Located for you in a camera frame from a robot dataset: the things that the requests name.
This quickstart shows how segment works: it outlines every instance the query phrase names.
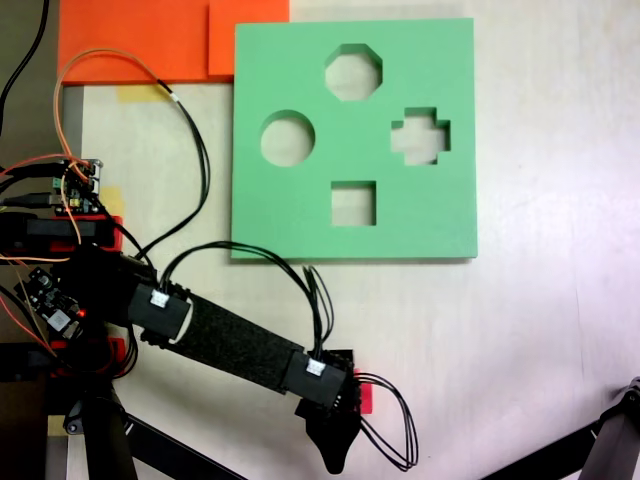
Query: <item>cable bundle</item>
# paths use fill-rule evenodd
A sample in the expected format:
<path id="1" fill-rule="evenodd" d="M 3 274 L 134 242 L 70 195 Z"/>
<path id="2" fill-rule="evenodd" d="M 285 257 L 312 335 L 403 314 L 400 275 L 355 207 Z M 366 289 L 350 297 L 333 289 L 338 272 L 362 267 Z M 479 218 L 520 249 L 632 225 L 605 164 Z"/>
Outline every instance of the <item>cable bundle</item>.
<path id="1" fill-rule="evenodd" d="M 407 402 L 404 400 L 400 392 L 391 382 L 385 378 L 375 375 L 373 373 L 355 373 L 355 380 L 363 385 L 370 384 L 378 387 L 382 387 L 389 390 L 398 400 L 400 409 L 402 410 L 402 417 L 404 420 L 405 430 L 405 451 L 404 454 L 398 452 L 377 432 L 375 428 L 364 418 L 361 417 L 362 431 L 371 441 L 374 447 L 385 456 L 392 465 L 402 472 L 409 471 L 412 467 L 418 464 L 419 447 L 418 447 L 418 433 L 416 431 L 416 425 L 413 421 L 413 416 L 409 410 Z"/>

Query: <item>power cable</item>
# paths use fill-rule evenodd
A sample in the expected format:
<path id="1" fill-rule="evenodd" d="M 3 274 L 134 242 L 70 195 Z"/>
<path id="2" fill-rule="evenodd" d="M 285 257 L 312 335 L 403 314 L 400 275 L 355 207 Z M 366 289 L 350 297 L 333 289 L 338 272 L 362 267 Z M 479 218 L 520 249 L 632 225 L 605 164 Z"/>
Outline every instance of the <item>power cable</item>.
<path id="1" fill-rule="evenodd" d="M 44 31 L 47 27 L 47 17 L 49 16 L 49 0 L 44 0 L 42 2 L 42 16 L 40 17 L 40 27 L 38 27 L 38 33 L 36 34 L 36 38 L 31 45 L 31 48 L 25 55 L 25 57 L 20 62 L 20 65 L 15 69 L 6 85 L 2 89 L 2 94 L 0 94 L 0 137 L 2 136 L 2 125 L 4 123 L 4 104 L 7 101 L 7 97 L 9 96 L 9 91 L 13 84 L 16 82 L 22 71 L 25 69 L 33 55 L 36 53 L 38 46 L 40 45 L 40 41 L 44 35 Z"/>

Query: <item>white table surface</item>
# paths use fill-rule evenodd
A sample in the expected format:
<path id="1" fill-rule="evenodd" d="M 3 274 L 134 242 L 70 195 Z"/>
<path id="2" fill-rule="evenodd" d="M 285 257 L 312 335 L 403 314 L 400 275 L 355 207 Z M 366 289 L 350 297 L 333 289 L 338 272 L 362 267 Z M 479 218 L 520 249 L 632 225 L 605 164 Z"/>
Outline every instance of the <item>white table surface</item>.
<path id="1" fill-rule="evenodd" d="M 292 0 L 291 14 L 475 19 L 479 257 L 320 265 L 337 311 L 328 347 L 353 348 L 361 368 L 395 383 L 420 436 L 420 464 L 401 474 L 361 435 L 342 478 L 472 480 L 597 418 L 640 374 L 640 2 L 400 3 Z M 213 183 L 197 219 L 153 251 L 161 269 L 230 231 L 232 87 L 176 91 Z M 170 104 L 87 88 L 82 155 L 105 162 L 143 244 L 196 203 L 195 149 Z M 175 280 L 311 344 L 308 305 L 276 267 L 203 252 Z M 249 479 L 330 478 L 293 395 L 146 345 L 116 386 L 129 412 Z M 376 392 L 371 421 L 400 441 L 390 396 Z M 82 478 L 82 439 L 72 446 L 69 478 Z M 160 477 L 148 470 L 142 479 Z"/>

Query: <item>square hole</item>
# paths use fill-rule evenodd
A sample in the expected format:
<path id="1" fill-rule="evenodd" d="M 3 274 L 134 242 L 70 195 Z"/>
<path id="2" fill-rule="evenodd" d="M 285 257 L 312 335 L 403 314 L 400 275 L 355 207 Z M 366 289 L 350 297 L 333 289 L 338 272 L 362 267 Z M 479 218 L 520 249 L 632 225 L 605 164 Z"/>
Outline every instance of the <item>square hole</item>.
<path id="1" fill-rule="evenodd" d="M 376 224 L 376 182 L 332 182 L 331 224 L 366 227 Z"/>

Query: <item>circle hole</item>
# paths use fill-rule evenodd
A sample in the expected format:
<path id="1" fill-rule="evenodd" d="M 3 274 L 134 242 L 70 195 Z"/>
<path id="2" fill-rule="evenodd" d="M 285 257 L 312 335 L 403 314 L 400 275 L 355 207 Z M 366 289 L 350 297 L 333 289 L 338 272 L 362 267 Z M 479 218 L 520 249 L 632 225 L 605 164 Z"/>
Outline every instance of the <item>circle hole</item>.
<path id="1" fill-rule="evenodd" d="M 304 162 L 315 145 L 316 134 L 307 117 L 293 110 L 271 115 L 262 130 L 262 156 L 279 167 L 294 167 Z"/>

